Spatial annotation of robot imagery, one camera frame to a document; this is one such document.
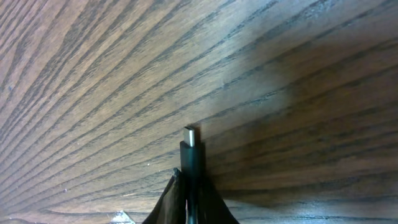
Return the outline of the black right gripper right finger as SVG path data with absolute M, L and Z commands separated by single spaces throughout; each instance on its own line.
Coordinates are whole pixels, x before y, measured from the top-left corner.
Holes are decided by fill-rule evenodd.
M 198 188 L 198 224 L 239 224 L 209 177 Z

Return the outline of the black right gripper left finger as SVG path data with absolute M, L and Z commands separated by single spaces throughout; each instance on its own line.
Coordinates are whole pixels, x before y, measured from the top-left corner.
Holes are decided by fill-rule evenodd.
M 174 168 L 173 176 L 142 224 L 185 224 L 187 220 L 185 184 L 182 172 Z

